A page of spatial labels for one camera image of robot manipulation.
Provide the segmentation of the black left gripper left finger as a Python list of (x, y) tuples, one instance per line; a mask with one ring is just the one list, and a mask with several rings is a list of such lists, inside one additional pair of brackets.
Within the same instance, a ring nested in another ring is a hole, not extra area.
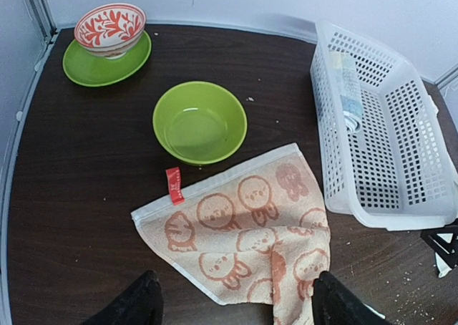
[(110, 304), (83, 324), (162, 324), (164, 301), (159, 278), (145, 271)]

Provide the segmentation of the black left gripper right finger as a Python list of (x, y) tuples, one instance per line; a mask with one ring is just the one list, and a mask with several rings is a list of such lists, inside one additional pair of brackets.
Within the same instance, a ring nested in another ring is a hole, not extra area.
[(361, 302), (329, 271), (322, 271), (314, 280), (311, 300), (314, 324), (390, 324)]

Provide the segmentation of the orange bunny pattern towel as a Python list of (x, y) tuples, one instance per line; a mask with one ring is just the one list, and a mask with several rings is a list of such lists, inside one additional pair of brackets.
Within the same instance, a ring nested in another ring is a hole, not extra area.
[(275, 324), (312, 324), (331, 261), (318, 183), (295, 143), (132, 212), (144, 242), (220, 305), (269, 304)]

